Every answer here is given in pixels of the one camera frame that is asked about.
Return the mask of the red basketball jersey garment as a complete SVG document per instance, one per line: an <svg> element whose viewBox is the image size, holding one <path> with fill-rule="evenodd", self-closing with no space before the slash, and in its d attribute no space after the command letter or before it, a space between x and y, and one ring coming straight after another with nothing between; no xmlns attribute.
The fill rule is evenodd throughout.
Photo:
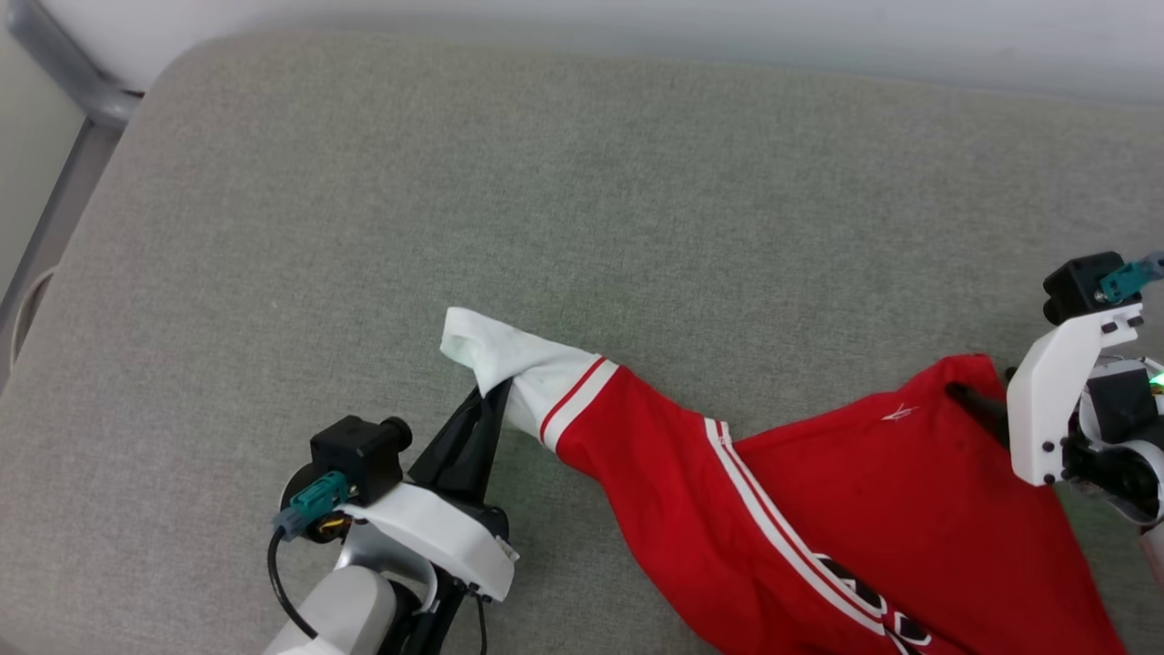
<svg viewBox="0 0 1164 655"><path fill-rule="evenodd" d="M947 397L992 359L734 442L596 353L452 307L441 353L597 482L658 592L724 655L1126 655L1053 490Z"/></svg>

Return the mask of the grey metal frame rail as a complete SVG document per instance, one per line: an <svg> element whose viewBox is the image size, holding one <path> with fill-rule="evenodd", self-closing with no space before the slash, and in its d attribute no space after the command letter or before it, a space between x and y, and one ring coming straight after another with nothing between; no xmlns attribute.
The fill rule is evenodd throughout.
<svg viewBox="0 0 1164 655"><path fill-rule="evenodd" d="M0 0L0 385L140 104L41 0Z"/></svg>

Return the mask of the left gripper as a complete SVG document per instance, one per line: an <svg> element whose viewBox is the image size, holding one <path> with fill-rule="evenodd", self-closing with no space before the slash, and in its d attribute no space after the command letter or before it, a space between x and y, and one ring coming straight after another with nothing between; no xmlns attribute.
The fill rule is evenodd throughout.
<svg viewBox="0 0 1164 655"><path fill-rule="evenodd" d="M471 390L416 458L412 482L404 476L372 505L347 500L308 526L298 539L342 548L307 601L508 599L518 554L508 544L508 515L482 503L511 387L502 380L487 393ZM313 464L303 467L288 480L279 510L315 477Z"/></svg>

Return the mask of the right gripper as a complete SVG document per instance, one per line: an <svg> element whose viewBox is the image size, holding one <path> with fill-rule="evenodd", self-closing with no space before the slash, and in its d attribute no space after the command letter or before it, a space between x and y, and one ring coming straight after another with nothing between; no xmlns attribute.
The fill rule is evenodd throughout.
<svg viewBox="0 0 1164 655"><path fill-rule="evenodd" d="M1100 490L1130 522L1164 521L1164 365L1107 356L1138 339L1140 304L1073 316L1039 337L1008 382L1006 403L951 382L947 397L1007 448L1013 472L1039 487Z"/></svg>

